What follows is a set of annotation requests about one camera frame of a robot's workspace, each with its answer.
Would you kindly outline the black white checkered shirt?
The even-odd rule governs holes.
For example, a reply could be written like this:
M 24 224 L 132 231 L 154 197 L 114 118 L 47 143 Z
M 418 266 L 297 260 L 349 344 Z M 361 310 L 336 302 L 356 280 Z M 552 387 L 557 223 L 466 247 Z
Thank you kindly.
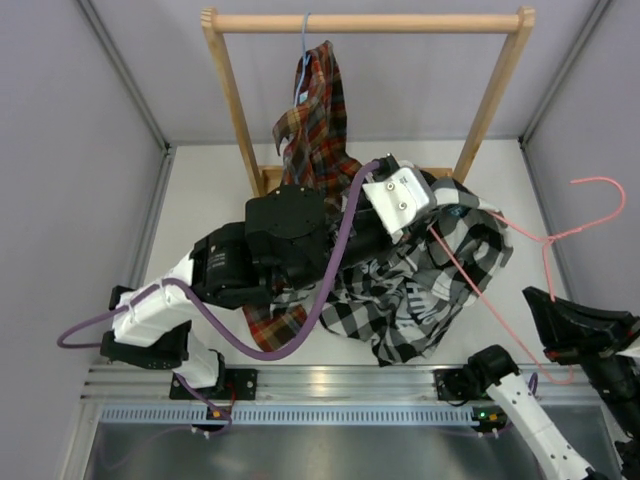
M 434 193 L 435 212 L 408 239 L 337 274 L 318 320 L 368 344 L 381 366 L 428 358 L 513 254 L 497 207 L 451 178 Z

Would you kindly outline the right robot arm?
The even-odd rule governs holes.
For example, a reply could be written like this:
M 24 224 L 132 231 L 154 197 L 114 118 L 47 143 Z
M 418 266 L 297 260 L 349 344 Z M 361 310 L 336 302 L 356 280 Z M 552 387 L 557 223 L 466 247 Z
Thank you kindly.
M 625 440 L 613 444 L 624 479 L 639 476 L 639 317 L 554 297 L 536 287 L 523 291 L 545 357 L 576 367 Z M 553 399 L 535 394 L 521 368 L 501 345 L 471 355 L 463 368 L 474 397 L 489 397 L 507 416 L 548 479 L 603 479 L 548 413 Z

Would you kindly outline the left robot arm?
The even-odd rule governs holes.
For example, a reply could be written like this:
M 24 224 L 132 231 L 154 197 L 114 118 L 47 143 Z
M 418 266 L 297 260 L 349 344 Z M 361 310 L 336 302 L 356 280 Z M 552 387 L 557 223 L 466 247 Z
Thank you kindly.
M 207 348 L 192 327 L 201 313 L 167 279 L 182 281 L 204 304 L 234 310 L 270 304 L 277 281 L 307 287 L 324 277 L 335 238 L 324 199 L 310 188 L 282 186 L 249 200 L 245 218 L 194 244 L 164 277 L 145 288 L 112 292 L 116 315 L 100 353 L 147 370 L 171 370 L 203 398 L 226 386 L 221 353 Z

